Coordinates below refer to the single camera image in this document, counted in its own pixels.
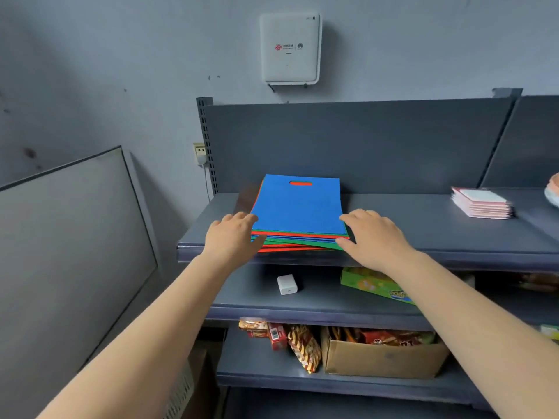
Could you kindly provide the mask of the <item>white plastic basket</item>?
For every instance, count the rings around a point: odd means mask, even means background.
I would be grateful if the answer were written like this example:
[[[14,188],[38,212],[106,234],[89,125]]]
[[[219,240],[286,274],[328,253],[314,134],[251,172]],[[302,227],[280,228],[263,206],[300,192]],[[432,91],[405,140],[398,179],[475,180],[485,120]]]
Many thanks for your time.
[[[178,375],[170,398],[165,406],[163,419],[181,419],[194,392],[194,379],[190,361],[187,360]]]

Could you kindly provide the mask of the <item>grey metal shelf unit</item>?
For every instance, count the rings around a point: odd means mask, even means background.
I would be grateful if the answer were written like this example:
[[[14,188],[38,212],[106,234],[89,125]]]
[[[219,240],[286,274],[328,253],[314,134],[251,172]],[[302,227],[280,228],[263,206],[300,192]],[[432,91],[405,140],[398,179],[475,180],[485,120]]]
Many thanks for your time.
[[[559,209],[544,196],[559,172],[559,95],[349,103],[214,105],[197,98],[213,200],[177,245],[179,262],[202,250],[210,223],[250,210],[266,174],[337,177],[345,211],[391,218],[411,244],[455,271],[481,272],[491,300],[526,323],[559,322],[559,296],[529,293],[498,273],[559,273]],[[451,187],[487,189],[513,204],[509,219],[471,218]],[[217,367],[231,388],[225,417],[380,413],[398,419],[476,418],[490,411],[458,362],[433,379],[309,375],[288,350],[235,330],[243,317],[287,324],[430,331],[418,309],[339,283],[356,266],[339,251],[262,253],[234,273],[207,319],[228,325]],[[282,296],[277,277],[298,292]]]

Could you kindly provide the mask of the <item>grey framed board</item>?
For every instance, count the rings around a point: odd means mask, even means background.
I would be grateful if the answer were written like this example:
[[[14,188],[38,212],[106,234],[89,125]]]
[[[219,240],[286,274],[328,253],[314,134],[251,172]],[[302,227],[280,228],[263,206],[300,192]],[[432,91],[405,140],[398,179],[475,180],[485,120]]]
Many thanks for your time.
[[[157,266],[121,147],[0,188],[0,419],[34,419]]]

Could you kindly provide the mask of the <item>snack packets in cardboard box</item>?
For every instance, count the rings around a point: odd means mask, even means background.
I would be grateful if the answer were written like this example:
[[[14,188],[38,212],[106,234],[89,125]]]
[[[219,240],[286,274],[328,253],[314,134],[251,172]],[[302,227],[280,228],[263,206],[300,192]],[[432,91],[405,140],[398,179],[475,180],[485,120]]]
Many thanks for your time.
[[[433,331],[402,331],[381,329],[359,329],[350,327],[327,327],[334,341],[367,345],[419,346],[435,343],[437,334]]]

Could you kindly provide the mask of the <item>person's right hand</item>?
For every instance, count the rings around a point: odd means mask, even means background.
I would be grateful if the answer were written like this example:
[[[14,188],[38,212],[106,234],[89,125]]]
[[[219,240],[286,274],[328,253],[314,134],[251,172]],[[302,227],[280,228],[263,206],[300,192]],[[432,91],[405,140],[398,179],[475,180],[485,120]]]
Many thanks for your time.
[[[356,253],[349,256],[363,267],[390,274],[400,263],[414,261],[418,255],[395,223],[375,211],[356,209],[339,218],[350,228],[356,243]]]

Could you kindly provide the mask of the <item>person's right forearm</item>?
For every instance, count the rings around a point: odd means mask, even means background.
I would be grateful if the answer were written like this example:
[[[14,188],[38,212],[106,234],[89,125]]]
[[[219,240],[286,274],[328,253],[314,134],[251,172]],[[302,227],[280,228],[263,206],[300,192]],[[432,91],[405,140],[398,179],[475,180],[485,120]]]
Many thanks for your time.
[[[444,340],[500,419],[559,419],[559,345],[411,251],[378,267]]]

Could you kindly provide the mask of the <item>small red box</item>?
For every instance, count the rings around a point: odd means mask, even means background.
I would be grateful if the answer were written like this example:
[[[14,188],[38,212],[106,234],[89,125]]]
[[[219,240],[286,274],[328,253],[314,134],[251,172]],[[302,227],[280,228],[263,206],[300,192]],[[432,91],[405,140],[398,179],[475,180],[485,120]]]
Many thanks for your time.
[[[268,322],[268,337],[273,351],[286,349],[288,346],[287,333],[283,324]]]

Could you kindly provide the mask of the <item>stack of pink envelopes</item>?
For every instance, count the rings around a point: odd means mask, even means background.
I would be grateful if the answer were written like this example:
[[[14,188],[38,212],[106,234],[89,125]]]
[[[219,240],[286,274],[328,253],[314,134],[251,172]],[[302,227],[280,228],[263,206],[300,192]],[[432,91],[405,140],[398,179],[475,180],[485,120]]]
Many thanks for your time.
[[[513,204],[487,189],[451,187],[454,204],[471,218],[509,219],[514,215]]]

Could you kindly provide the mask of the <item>person's left hand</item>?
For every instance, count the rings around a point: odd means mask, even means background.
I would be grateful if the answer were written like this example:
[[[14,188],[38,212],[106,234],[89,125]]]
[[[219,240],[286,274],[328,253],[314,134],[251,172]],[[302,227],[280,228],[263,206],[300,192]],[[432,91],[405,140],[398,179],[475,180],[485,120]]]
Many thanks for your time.
[[[257,215],[245,212],[214,221],[206,233],[200,258],[207,266],[228,273],[242,267],[258,253],[249,249],[257,221]]]

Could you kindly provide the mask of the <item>brown cardboard box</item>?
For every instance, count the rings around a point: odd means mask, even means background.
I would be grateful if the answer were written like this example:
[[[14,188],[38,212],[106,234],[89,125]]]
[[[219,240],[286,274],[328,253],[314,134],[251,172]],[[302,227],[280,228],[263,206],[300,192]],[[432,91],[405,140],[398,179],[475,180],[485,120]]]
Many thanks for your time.
[[[332,338],[332,328],[320,330],[325,373],[361,378],[433,379],[450,355],[440,340],[428,345],[382,345]]]

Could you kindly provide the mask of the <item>stack of coloured felt bags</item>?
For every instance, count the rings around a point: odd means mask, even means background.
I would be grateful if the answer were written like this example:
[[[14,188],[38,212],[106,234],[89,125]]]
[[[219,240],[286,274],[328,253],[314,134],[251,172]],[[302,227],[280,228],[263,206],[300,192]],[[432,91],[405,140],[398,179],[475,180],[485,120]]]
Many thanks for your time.
[[[340,190],[337,177],[265,175],[251,210],[251,239],[267,237],[259,253],[341,251],[337,240],[349,235]]]

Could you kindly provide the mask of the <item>green cardboard box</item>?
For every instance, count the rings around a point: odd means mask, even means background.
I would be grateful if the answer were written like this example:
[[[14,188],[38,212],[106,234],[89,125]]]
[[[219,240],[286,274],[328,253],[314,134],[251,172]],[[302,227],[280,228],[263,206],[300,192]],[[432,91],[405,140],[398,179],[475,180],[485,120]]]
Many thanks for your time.
[[[340,275],[340,283],[345,287],[415,305],[394,280],[385,274],[365,267],[344,267]]]

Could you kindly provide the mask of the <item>white wall router box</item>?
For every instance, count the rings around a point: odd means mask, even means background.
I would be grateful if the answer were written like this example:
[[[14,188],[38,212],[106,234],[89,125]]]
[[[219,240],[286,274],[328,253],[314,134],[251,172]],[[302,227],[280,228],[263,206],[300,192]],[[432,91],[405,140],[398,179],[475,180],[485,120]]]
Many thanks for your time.
[[[262,80],[270,86],[318,83],[323,21],[317,12],[268,13],[259,19]]]

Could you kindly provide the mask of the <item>orange snack box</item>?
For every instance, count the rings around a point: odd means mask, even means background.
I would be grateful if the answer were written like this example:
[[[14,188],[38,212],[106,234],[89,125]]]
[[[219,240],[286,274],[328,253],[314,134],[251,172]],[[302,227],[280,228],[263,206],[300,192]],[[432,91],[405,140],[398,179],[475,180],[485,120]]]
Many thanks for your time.
[[[238,328],[246,331],[250,338],[268,338],[268,322],[259,318],[243,317],[238,322]]]

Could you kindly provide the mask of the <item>pink and blue bundle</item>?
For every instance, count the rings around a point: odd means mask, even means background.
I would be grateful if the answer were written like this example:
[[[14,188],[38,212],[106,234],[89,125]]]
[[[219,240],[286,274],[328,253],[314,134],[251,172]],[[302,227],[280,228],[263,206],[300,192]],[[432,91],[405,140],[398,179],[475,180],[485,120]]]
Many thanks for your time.
[[[559,173],[550,177],[544,196],[551,205],[559,209]]]

